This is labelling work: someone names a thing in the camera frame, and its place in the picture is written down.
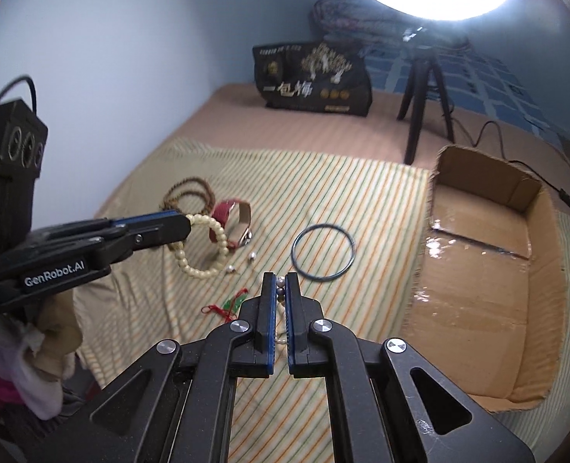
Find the white gloved left hand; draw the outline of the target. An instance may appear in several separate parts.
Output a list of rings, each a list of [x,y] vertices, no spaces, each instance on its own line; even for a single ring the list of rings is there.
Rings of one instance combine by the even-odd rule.
[[[0,314],[0,385],[10,384],[37,418],[58,416],[82,341],[70,291],[47,297],[34,323]]]

